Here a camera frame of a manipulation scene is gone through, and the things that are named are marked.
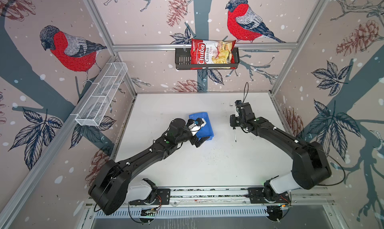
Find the blue plastic bin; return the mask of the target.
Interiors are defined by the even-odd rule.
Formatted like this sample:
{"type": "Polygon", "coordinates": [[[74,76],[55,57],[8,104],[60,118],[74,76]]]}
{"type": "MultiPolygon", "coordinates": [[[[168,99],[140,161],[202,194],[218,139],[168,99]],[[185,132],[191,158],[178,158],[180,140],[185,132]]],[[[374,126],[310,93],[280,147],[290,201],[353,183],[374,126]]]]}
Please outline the blue plastic bin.
{"type": "Polygon", "coordinates": [[[201,139],[203,137],[209,137],[208,141],[213,139],[214,132],[213,132],[212,125],[211,125],[211,122],[210,122],[210,119],[209,119],[209,116],[208,116],[207,112],[200,112],[200,113],[190,114],[189,118],[190,119],[194,119],[194,120],[196,120],[198,118],[202,118],[206,122],[205,126],[202,127],[202,129],[200,129],[197,132],[197,134],[196,134],[196,136],[199,139],[201,139]]]}

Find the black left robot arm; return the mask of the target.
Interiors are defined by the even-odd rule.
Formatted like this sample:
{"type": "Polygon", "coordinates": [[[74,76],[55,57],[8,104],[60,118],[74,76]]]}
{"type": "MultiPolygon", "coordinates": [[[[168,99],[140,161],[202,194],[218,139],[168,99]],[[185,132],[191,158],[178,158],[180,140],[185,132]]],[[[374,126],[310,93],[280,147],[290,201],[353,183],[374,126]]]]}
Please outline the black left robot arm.
{"type": "Polygon", "coordinates": [[[131,184],[131,180],[149,166],[169,157],[185,142],[189,141],[192,145],[200,147],[208,137],[198,138],[196,134],[207,124],[204,118],[188,121],[174,119],[148,149],[119,162],[107,161],[100,168],[89,189],[89,195],[96,203],[95,210],[111,215],[126,200],[142,201],[149,205],[160,202],[155,183],[147,178],[137,184],[131,184]]]}

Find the red cassava chips bag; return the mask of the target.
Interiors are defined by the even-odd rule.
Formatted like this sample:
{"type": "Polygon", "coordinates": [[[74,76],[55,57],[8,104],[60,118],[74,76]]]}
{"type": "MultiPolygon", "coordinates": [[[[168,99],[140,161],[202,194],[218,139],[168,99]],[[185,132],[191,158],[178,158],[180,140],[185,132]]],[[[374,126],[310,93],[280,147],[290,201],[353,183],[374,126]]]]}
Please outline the red cassava chips bag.
{"type": "Polygon", "coordinates": [[[230,63],[232,51],[235,48],[236,41],[211,41],[211,40],[191,40],[191,55],[195,56],[197,52],[207,53],[213,56],[215,63],[230,63]]]}

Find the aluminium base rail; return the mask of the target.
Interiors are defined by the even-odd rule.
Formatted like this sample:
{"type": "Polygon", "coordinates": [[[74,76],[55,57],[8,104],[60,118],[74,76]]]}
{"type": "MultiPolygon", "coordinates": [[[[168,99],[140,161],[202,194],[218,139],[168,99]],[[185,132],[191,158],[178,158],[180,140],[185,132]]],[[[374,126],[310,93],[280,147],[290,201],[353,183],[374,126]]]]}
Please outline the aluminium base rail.
{"type": "Polygon", "coordinates": [[[336,204],[326,187],[311,190],[296,189],[278,196],[274,203],[267,202],[262,186],[220,187],[159,187],[155,201],[150,204],[142,200],[123,202],[121,208],[131,207],[215,207],[215,206],[308,206],[336,204]]]}

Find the aluminium right frame post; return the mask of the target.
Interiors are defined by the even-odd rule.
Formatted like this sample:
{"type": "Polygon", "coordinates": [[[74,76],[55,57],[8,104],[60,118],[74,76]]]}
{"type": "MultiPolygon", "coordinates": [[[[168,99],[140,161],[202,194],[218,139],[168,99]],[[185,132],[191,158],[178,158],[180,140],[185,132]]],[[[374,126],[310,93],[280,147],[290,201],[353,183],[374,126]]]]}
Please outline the aluminium right frame post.
{"type": "Polygon", "coordinates": [[[276,82],[274,83],[272,89],[271,89],[271,95],[276,96],[276,94],[279,91],[279,88],[283,85],[283,82],[285,78],[287,77],[291,67],[294,65],[297,57],[299,56],[300,52],[302,51],[306,41],[308,40],[309,36],[311,35],[312,31],[314,30],[320,16],[324,12],[329,0],[317,0],[309,18],[306,21],[306,24],[304,25],[304,28],[298,38],[297,46],[295,49],[292,50],[290,53],[287,61],[285,62],[276,82]]]}

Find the black wall basket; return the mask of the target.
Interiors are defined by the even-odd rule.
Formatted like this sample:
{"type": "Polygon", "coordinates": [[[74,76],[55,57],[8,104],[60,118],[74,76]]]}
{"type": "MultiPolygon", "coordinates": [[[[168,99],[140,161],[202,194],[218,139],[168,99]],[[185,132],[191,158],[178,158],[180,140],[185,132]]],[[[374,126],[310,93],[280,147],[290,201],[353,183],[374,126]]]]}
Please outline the black wall basket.
{"type": "Polygon", "coordinates": [[[177,70],[198,70],[198,69],[237,69],[240,64],[239,49],[235,47],[232,51],[230,63],[215,63],[214,57],[207,53],[197,52],[191,55],[191,48],[177,48],[175,52],[175,64],[177,70]]]}

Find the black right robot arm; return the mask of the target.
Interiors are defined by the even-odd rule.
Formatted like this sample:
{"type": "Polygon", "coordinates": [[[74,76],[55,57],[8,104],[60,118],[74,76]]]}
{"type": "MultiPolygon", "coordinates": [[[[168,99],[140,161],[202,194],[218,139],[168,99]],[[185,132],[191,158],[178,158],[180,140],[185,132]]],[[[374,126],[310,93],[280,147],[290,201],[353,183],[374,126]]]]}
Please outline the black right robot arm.
{"type": "Polygon", "coordinates": [[[327,154],[321,144],[309,143],[282,131],[263,117],[256,117],[249,103],[235,101],[236,112],[230,116],[230,126],[261,137],[285,152],[293,160],[292,170],[264,183],[263,196],[275,202],[282,194],[295,189],[312,189],[332,175],[327,154]]]}

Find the aluminium corner frame post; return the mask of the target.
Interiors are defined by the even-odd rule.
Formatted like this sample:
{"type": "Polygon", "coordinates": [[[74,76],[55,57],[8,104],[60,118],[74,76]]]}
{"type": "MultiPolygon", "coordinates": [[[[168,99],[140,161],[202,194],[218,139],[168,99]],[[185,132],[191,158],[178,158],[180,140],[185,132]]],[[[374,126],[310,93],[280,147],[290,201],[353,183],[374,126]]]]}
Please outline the aluminium corner frame post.
{"type": "Polygon", "coordinates": [[[109,34],[106,24],[104,23],[102,16],[100,12],[97,9],[97,6],[94,2],[94,0],[83,0],[96,28],[98,29],[99,33],[101,34],[101,38],[103,39],[107,50],[111,57],[115,59],[117,62],[123,62],[119,56],[119,54],[113,49],[113,41],[111,38],[111,35],[109,34]]]}

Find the aluminium left diagonal frame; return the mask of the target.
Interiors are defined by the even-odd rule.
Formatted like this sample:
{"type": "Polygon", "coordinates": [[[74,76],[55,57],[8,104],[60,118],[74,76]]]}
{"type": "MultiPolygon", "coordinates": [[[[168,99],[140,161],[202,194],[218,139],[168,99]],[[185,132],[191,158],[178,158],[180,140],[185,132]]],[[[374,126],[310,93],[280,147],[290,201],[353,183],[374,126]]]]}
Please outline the aluminium left diagonal frame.
{"type": "Polygon", "coordinates": [[[49,144],[46,151],[44,151],[37,161],[36,165],[28,173],[26,178],[23,180],[19,188],[15,191],[14,195],[11,197],[10,201],[6,204],[4,209],[1,212],[1,228],[8,229],[28,197],[33,192],[36,185],[39,183],[40,179],[43,177],[47,168],[54,160],[62,145],[65,143],[68,138],[71,130],[74,129],[77,124],[75,121],[76,116],[84,108],[88,99],[91,97],[92,92],[96,89],[98,83],[101,81],[103,75],[107,72],[109,66],[116,61],[118,58],[117,55],[111,56],[107,61],[106,65],[103,67],[101,73],[96,77],[94,83],[91,84],[89,89],[85,92],[84,96],[80,99],[77,106],[74,108],[73,112],[69,115],[67,120],[64,122],[59,134],[53,139],[49,144]]]}

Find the black yellow screwdriver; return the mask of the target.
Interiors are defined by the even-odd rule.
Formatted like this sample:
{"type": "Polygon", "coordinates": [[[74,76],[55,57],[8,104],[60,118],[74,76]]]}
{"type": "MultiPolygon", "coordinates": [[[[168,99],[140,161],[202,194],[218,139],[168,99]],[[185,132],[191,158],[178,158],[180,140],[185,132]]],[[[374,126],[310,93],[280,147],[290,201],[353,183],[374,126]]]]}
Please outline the black yellow screwdriver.
{"type": "Polygon", "coordinates": [[[234,138],[235,138],[235,142],[237,142],[236,127],[233,127],[233,132],[234,132],[234,138]]]}

